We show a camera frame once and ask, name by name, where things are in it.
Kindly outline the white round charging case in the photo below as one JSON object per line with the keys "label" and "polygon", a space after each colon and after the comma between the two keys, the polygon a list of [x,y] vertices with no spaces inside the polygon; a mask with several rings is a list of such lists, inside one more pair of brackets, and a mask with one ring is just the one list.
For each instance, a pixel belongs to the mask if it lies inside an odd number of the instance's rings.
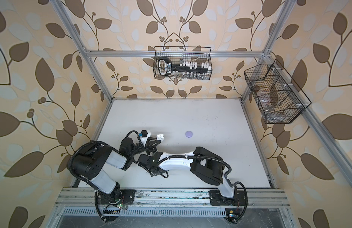
{"label": "white round charging case", "polygon": [[163,134],[158,134],[157,135],[157,140],[162,142],[164,140],[164,135]]}

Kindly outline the purple round charging case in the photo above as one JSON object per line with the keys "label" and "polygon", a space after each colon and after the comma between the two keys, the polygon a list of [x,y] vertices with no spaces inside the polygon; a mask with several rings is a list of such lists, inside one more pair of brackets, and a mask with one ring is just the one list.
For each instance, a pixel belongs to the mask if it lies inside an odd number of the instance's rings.
{"label": "purple round charging case", "polygon": [[192,131],[186,131],[186,132],[185,132],[185,136],[186,136],[187,138],[191,138],[191,137],[193,137],[193,132],[192,132]]}

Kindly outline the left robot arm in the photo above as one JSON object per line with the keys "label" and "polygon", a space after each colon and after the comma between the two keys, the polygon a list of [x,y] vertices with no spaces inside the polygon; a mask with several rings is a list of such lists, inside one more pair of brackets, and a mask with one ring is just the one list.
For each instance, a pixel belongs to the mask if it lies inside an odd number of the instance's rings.
{"label": "left robot arm", "polygon": [[74,152],[67,163],[67,169],[72,176],[87,183],[94,190],[110,194],[116,189],[117,182],[104,171],[104,165],[126,171],[135,163],[149,174],[155,174],[156,168],[148,168],[146,163],[136,161],[134,156],[143,152],[146,156],[155,153],[163,140],[163,134],[152,137],[147,130],[140,133],[133,130],[121,141],[118,150],[103,141],[90,141]]}

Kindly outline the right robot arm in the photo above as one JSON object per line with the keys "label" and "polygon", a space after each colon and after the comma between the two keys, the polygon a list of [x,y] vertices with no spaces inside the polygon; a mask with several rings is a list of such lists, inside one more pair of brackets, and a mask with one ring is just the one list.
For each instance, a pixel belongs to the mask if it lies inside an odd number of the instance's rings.
{"label": "right robot arm", "polygon": [[245,186],[240,181],[232,183],[228,178],[232,167],[222,157],[203,147],[196,147],[193,152],[186,154],[167,154],[148,149],[138,150],[134,154],[140,156],[137,160],[132,159],[133,162],[152,177],[160,175],[166,179],[169,171],[186,170],[203,182],[216,186],[221,200],[226,204],[235,204],[240,199],[238,186],[242,188],[242,197],[248,198]]}

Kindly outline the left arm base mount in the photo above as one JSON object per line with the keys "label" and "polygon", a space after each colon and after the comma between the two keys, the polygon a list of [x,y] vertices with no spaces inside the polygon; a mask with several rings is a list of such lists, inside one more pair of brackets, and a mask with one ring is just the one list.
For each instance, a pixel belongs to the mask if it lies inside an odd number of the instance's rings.
{"label": "left arm base mount", "polygon": [[105,223],[115,221],[121,210],[126,210],[135,199],[135,190],[115,189],[110,194],[94,192],[94,205],[97,214]]}

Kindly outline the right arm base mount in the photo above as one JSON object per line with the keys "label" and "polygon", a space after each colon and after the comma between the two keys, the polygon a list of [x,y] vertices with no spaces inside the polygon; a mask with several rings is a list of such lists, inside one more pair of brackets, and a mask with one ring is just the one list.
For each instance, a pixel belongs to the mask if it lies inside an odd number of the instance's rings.
{"label": "right arm base mount", "polygon": [[231,224],[237,224],[242,219],[249,205],[246,190],[235,190],[232,198],[222,196],[219,190],[212,190],[209,191],[209,199],[212,206],[233,206],[226,209],[224,217]]}

